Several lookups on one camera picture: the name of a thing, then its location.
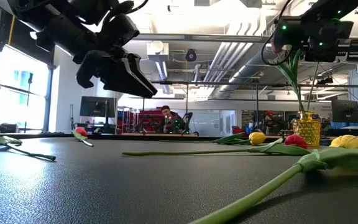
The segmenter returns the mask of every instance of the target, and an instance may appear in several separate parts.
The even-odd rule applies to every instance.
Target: window
[[[27,129],[46,128],[50,79],[47,64],[4,47],[0,53],[0,124],[17,123],[19,128],[24,128],[27,122]]]

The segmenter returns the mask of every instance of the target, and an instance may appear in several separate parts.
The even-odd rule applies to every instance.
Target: desk
[[[123,136],[198,137],[196,134],[122,133]]]
[[[122,156],[122,151],[232,149],[209,143],[24,139],[0,152],[0,223],[188,223],[251,193],[299,157],[249,153]],[[297,174],[231,223],[358,223],[358,172]]]

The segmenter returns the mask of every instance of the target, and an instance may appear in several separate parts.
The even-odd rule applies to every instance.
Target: computer monitor
[[[114,118],[116,116],[116,99],[106,97],[83,96],[80,116]]]
[[[358,104],[356,101],[332,100],[333,121],[358,123]]]

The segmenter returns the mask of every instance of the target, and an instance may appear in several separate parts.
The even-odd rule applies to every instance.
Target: man
[[[178,113],[171,111],[169,106],[166,105],[161,108],[161,112],[164,115],[164,119],[160,123],[160,128],[164,133],[183,132],[184,124],[182,123],[182,118]]]

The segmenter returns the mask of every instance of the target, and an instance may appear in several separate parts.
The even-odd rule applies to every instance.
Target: yellow vase
[[[320,146],[320,120],[313,120],[313,111],[299,112],[300,119],[293,123],[293,133],[301,136],[308,146]]]

